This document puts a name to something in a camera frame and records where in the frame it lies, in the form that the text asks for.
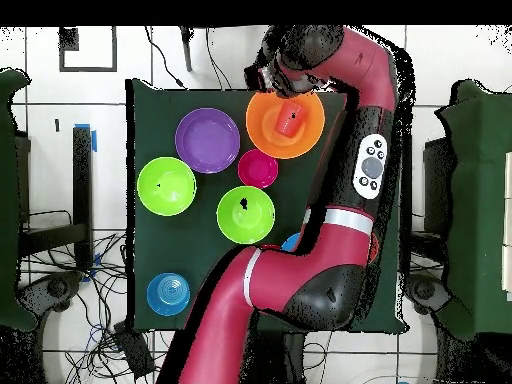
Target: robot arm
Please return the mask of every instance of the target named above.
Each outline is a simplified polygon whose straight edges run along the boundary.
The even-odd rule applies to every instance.
[[[185,329],[176,332],[157,384],[238,384],[255,309],[302,328],[342,329],[361,294],[393,157],[392,57],[342,26],[272,27],[246,81],[260,90],[271,85],[285,97],[319,82],[348,84],[358,93],[357,106],[324,148],[296,250],[241,246],[229,252],[208,275]]]

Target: lime green bowl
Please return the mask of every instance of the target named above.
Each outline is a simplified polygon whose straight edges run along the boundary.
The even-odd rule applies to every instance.
[[[274,226],[274,204],[256,187],[241,186],[228,191],[217,207],[217,224],[222,234],[238,244],[263,239]]]
[[[187,209],[196,195],[196,177],[183,161],[160,157],[147,163],[137,179],[142,204],[161,216],[173,216]]]

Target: metal chair leg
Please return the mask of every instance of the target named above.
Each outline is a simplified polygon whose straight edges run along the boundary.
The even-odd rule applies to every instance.
[[[185,65],[187,71],[192,71],[192,62],[190,60],[190,39],[192,38],[192,32],[189,27],[180,26],[181,40],[183,41],[183,51],[185,53]]]

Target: blue cup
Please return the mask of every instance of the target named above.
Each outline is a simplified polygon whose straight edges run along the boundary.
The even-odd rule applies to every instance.
[[[285,252],[291,252],[297,241],[299,240],[300,233],[295,233],[293,236],[288,237],[288,239],[282,244],[281,250]]]
[[[165,317],[178,315],[190,301],[190,287],[181,275],[160,274],[149,283],[147,299],[157,314]]]

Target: floor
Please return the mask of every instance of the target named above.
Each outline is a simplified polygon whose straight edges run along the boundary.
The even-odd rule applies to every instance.
[[[245,88],[243,68],[252,64],[266,26],[212,29],[210,51],[234,88]],[[444,135],[434,111],[448,103],[451,85],[465,78],[478,79],[487,88],[503,91],[512,84],[512,55],[500,27],[369,25],[368,28],[407,50],[416,76],[413,135],[413,225],[422,229],[424,143]],[[126,228],[126,122],[125,78],[140,78],[159,88],[177,88],[164,68],[160,53],[146,37],[144,27],[117,27],[117,72],[60,72],[57,28],[0,28],[0,68],[25,70],[31,78],[27,89],[14,96],[12,111],[21,130],[32,140],[30,155],[31,212],[72,210],[71,129],[88,123],[97,132],[93,153],[94,237],[116,234],[121,240],[103,262],[122,267],[118,246]],[[196,30],[191,40],[193,71],[185,69],[178,27],[149,29],[172,73],[189,88],[219,87],[210,62],[205,31]],[[65,66],[110,67],[112,29],[79,27],[78,51],[65,53]],[[31,227],[65,224],[64,213],[37,215]],[[103,252],[110,239],[96,247]],[[34,281],[48,271],[48,257],[38,255],[23,263],[21,284]],[[69,257],[56,258],[65,262]],[[98,273],[106,283],[108,275]],[[126,281],[109,280],[116,291],[109,294],[112,322],[125,318]],[[50,384],[64,384],[71,361],[78,361],[94,340],[89,321],[104,322],[98,296],[91,282],[81,283],[80,299],[74,298],[64,313],[52,313],[44,337],[44,362]],[[400,336],[384,334],[310,333],[304,361],[308,384],[431,384],[436,366],[435,327],[429,317],[416,314],[408,301],[404,320],[410,330]],[[150,332],[148,345],[161,365],[172,332]],[[126,363],[112,365],[123,374]],[[157,372],[134,381],[122,375],[118,384],[153,384]],[[90,379],[87,384],[115,384],[112,378]]]

